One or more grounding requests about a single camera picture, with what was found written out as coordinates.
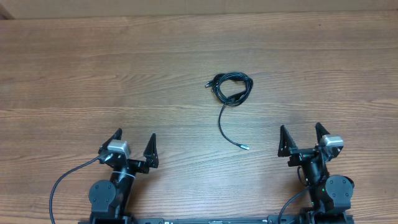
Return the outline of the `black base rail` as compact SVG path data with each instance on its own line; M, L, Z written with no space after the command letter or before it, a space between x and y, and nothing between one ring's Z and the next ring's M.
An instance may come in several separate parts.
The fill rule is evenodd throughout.
M92 223L119 223L119 224L299 224L309 223L299 215L283 215L279 222L277 215L269 215L266 218L222 218L222 219L176 219L165 220L163 218L131 218L122 219L93 219L92 221L81 221L79 224Z

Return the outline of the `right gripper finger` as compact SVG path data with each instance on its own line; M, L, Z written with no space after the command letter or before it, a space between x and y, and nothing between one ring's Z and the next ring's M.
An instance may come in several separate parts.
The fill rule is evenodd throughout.
M324 135L328 135L329 132L323 127L323 125L321 123L317 123L315 125L315 130L316 130L316 134L317 134L317 141L320 142L321 138Z
M285 125L280 127L280 142L277 155L279 157L288 157L296 152L298 147L296 146L293 138L288 132Z

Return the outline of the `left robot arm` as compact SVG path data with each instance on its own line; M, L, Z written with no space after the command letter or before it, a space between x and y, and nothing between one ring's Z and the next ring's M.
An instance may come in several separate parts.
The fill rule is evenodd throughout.
M90 188L90 223L138 223L126 211L136 174L148 174L151 168L159 166L156 134L151 135L143 152L145 159L140 161L130 158L130 146L121 139L122 133L118 129L99 148L99 163L113 170L108 180L99 180Z

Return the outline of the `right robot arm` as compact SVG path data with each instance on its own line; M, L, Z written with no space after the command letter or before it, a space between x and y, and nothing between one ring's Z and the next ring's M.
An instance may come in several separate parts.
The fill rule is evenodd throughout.
M297 168L298 179L304 190L294 195L281 208L278 223L353 223L346 211L351 208L354 182L344 175L330 175L326 163L338 157L343 149L343 138L330 134L321 123L315 125L317 143L313 148L297 147L287 128L280 127L277 155L288 157L289 167ZM286 208L297 198L309 194L311 206L297 215L284 215Z

